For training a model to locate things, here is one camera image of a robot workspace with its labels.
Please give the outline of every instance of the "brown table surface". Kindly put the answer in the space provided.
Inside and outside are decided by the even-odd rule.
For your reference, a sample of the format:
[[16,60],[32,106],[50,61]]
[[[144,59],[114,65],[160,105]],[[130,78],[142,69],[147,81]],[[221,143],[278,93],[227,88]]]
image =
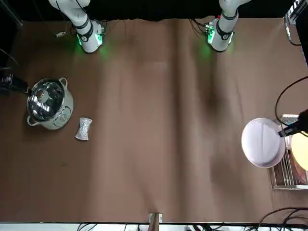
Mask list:
[[[223,53],[188,20],[108,24],[93,54],[42,23],[18,33],[16,73],[30,86],[67,78],[74,111],[62,129],[33,128],[24,95],[0,97],[0,221],[259,222],[308,205],[307,192],[274,192],[241,149],[245,124],[274,119],[279,92],[307,74],[283,19],[239,19]],[[307,86],[290,89],[279,114],[306,109]],[[93,119],[87,142],[74,138],[80,117]]]

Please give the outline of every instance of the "stainless steel pot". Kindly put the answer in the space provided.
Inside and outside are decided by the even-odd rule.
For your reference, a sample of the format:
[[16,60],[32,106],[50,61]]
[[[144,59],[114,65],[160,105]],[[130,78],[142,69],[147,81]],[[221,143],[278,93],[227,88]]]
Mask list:
[[46,78],[39,81],[33,88],[27,100],[30,126],[41,124],[43,127],[55,130],[63,127],[71,117],[74,101],[67,90],[67,80]]

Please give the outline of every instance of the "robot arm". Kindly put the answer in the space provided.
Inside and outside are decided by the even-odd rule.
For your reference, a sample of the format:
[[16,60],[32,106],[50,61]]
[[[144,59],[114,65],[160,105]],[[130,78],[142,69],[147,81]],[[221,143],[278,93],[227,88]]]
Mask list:
[[49,3],[64,13],[78,33],[79,42],[87,53],[96,51],[102,45],[102,26],[90,20],[81,7],[88,6],[90,0],[49,0]]
[[212,22],[208,43],[217,51],[224,51],[231,42],[233,29],[239,18],[237,8],[251,0],[219,0],[222,13]]

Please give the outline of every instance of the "dish rack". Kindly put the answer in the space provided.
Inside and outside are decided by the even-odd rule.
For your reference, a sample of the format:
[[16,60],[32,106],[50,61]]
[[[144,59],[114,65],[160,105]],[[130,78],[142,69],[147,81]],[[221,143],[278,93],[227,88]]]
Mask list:
[[[294,123],[298,120],[298,115],[282,115],[282,122]],[[289,189],[289,190],[307,190],[308,185],[300,182],[296,177],[294,172],[292,171],[292,161],[290,161],[290,157],[292,157],[292,151],[289,143],[291,140],[291,136],[285,137],[285,151],[282,160],[274,167],[269,169],[271,183],[274,189]]]

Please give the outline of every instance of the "pot handle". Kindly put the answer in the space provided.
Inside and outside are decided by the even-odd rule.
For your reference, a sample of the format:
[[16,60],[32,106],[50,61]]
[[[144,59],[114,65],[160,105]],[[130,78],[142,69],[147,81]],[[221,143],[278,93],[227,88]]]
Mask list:
[[60,83],[62,83],[63,87],[65,90],[67,90],[67,80],[66,78],[59,78]]
[[30,123],[30,118],[31,118],[31,116],[28,115],[28,117],[27,117],[27,123],[28,123],[30,126],[33,127],[33,126],[39,125],[39,122],[35,122],[34,124],[31,124],[31,123]]

